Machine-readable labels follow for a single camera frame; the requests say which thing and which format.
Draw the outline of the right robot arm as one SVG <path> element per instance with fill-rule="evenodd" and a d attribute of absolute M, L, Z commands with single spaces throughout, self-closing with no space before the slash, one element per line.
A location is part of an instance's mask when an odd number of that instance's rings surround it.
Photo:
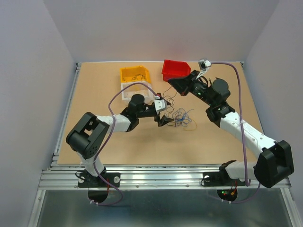
<path fill-rule="evenodd" d="M 228 83 L 216 78 L 204 83 L 198 78 L 199 72 L 188 76 L 169 79 L 168 83 L 181 95 L 193 94 L 209 105 L 206 115 L 220 129 L 238 139 L 244 149 L 249 149 L 257 158 L 256 162 L 231 160 L 223 163 L 218 173 L 210 175 L 210 181 L 229 184 L 233 180 L 256 180 L 271 188 L 294 173 L 291 146 L 285 140 L 276 141 L 267 137 L 238 114 L 227 103 L 230 96 Z"/>

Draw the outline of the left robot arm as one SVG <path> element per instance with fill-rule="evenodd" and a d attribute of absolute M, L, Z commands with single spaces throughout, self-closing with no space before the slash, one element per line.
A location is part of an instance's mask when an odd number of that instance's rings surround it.
<path fill-rule="evenodd" d="M 170 105 L 161 95 L 147 104 L 143 95 L 135 94 L 120 114 L 96 116 L 91 112 L 85 113 L 67 135 L 66 143 L 80 157 L 89 181 L 94 186 L 105 182 L 105 167 L 98 154 L 114 132 L 130 132 L 139 124 L 140 118 L 148 117 L 152 117 L 159 127 L 164 126 L 173 119 L 160 113 Z"/>

